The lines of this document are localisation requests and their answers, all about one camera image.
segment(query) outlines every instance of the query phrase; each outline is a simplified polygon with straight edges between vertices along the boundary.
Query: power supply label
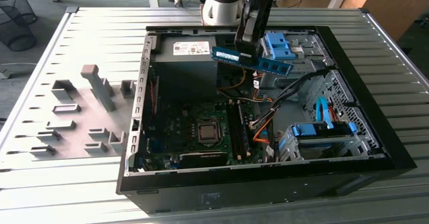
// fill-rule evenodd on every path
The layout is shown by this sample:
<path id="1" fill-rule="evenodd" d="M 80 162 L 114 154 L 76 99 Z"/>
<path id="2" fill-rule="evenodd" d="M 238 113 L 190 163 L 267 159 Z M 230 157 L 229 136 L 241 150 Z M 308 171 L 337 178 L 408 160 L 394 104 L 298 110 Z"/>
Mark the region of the power supply label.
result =
<path id="1" fill-rule="evenodd" d="M 179 55 L 209 55 L 209 42 L 175 42 L 173 46 L 174 56 Z"/>
<path id="2" fill-rule="evenodd" d="M 201 195 L 201 204 L 217 206 L 221 205 L 221 193 L 207 193 Z"/>

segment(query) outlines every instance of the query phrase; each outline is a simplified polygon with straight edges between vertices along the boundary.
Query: black side panel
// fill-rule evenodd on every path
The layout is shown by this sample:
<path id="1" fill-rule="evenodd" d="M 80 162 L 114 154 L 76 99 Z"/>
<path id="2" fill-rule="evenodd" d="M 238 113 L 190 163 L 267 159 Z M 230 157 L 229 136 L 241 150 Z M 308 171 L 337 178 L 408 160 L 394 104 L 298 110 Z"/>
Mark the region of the black side panel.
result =
<path id="1" fill-rule="evenodd" d="M 366 85 L 352 65 L 348 55 L 332 33 L 329 27 L 317 27 L 326 49 L 337 63 L 337 68 L 354 95 L 362 113 L 376 136 L 385 147 L 397 169 L 416 168 L 414 161 L 401 143 L 390 123 L 377 105 Z"/>
<path id="2" fill-rule="evenodd" d="M 380 178 L 380 173 L 348 173 L 302 178 L 249 181 L 130 191 L 130 200 L 147 213 L 163 210 L 205 210 L 229 206 L 285 203 L 333 195 L 345 195 Z"/>
<path id="3" fill-rule="evenodd" d="M 324 175 L 328 173 L 364 173 L 369 171 L 392 170 L 393 168 L 392 162 L 388 159 L 369 159 L 342 162 L 313 161 L 310 164 L 235 170 L 222 169 L 218 171 L 187 173 L 173 172 L 162 175 L 123 177 L 120 192 L 138 189 L 218 185 L 225 183 L 275 180 L 293 177 L 301 178 L 302 176 Z"/>

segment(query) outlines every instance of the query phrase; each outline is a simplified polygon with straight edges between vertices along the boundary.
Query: aluminum slotted surface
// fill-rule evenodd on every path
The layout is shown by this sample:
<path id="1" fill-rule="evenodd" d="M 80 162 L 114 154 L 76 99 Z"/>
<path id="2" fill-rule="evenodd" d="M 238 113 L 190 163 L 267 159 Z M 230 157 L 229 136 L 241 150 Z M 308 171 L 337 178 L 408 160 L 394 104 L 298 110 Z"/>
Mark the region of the aluminum slotted surface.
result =
<path id="1" fill-rule="evenodd" d="M 416 160 L 418 168 L 398 178 L 341 198 L 148 217 L 115 194 L 119 157 L 34 162 L 26 153 L 4 156 L 12 136 L 27 128 L 22 120 L 36 104 L 30 103 L 31 96 L 51 93 L 48 87 L 39 87 L 54 79 L 47 73 L 67 79 L 80 71 L 76 62 L 87 62 L 98 64 L 112 84 L 135 79 L 146 26 L 201 25 L 199 21 L 199 9 L 80 8 L 64 16 L 0 134 L 0 219 L 15 223 L 428 223 L 428 86 L 372 16 L 358 10 L 273 9 L 270 24 L 330 26 Z"/>

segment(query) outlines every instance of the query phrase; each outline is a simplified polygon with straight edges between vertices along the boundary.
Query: black trash can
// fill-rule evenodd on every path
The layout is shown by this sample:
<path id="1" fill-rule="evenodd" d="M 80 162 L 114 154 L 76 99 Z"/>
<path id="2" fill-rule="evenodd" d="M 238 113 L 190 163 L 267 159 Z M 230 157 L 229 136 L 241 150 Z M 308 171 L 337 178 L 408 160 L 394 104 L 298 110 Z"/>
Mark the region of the black trash can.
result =
<path id="1" fill-rule="evenodd" d="M 35 35 L 15 7 L 0 6 L 0 42 L 15 52 L 28 50 L 36 44 Z"/>
<path id="2" fill-rule="evenodd" d="M 26 25 L 34 23 L 38 20 L 36 14 L 27 0 L 0 0 L 0 7 L 16 8 Z"/>

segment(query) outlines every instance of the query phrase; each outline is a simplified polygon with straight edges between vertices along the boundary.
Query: ram slot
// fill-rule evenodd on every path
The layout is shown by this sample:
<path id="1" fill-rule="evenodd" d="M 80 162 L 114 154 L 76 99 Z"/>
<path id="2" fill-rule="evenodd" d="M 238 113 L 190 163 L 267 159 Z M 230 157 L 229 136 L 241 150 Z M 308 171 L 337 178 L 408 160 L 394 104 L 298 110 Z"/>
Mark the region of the ram slot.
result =
<path id="1" fill-rule="evenodd" d="M 242 105 L 239 103 L 230 102 L 227 104 L 227 118 L 234 158 L 237 160 L 242 160 L 250 156 L 250 147 L 247 129 L 242 114 Z"/>

